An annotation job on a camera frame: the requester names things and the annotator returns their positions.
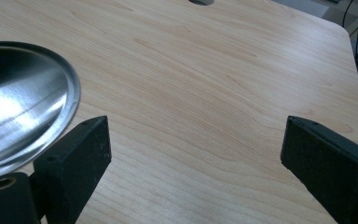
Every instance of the wood grain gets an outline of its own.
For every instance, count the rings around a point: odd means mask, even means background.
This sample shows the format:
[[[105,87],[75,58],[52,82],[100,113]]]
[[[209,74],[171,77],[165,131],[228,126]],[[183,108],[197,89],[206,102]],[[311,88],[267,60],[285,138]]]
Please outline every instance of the wood grain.
[[[113,161],[78,223],[334,223],[280,153],[289,115],[358,144],[337,25],[268,0],[2,0],[0,40],[72,64],[69,129],[109,118]]]

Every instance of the black object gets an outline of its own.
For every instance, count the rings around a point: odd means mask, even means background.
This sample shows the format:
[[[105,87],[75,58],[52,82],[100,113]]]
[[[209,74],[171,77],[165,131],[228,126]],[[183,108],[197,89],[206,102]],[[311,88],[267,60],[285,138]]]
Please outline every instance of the black object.
[[[289,117],[281,160],[338,223],[358,223],[358,145],[319,123]]]
[[[75,223],[112,158],[107,117],[86,120],[34,161],[0,176],[0,223]]]

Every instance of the silver bowl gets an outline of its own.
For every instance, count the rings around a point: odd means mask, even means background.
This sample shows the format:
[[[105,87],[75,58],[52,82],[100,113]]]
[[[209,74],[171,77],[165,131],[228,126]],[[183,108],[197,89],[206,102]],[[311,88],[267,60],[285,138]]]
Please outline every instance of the silver bowl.
[[[49,49],[0,42],[0,175],[35,159],[76,112],[75,70]]]

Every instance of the stainless steel bowl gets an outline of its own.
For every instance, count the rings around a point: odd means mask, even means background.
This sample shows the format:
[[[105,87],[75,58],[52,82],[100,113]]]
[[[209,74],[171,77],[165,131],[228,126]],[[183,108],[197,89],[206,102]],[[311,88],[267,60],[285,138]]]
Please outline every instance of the stainless steel bowl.
[[[75,70],[49,49],[0,42],[0,175],[35,159],[75,114]]]

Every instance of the round screw hole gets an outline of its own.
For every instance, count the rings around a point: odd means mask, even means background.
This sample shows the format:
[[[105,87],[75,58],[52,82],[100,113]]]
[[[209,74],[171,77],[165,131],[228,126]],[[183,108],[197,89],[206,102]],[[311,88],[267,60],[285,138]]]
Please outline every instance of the round screw hole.
[[[188,0],[188,1],[200,6],[209,6],[214,2],[214,0]]]
[[[46,160],[48,161],[56,161],[58,158],[56,156],[49,156]]]
[[[14,176],[4,177],[0,179],[0,190],[10,188],[14,183],[16,183],[17,179]]]

